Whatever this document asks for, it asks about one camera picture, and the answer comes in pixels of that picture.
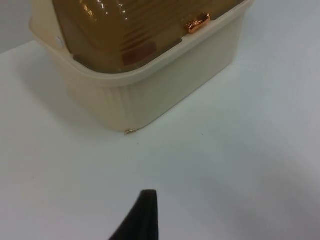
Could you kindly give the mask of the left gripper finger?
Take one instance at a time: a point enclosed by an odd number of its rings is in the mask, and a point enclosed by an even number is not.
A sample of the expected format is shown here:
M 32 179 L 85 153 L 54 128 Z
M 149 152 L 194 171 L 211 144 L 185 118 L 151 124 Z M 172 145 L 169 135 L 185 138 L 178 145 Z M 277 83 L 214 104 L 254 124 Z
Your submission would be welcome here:
M 142 190 L 130 212 L 111 236 L 112 240 L 158 240 L 158 195 Z

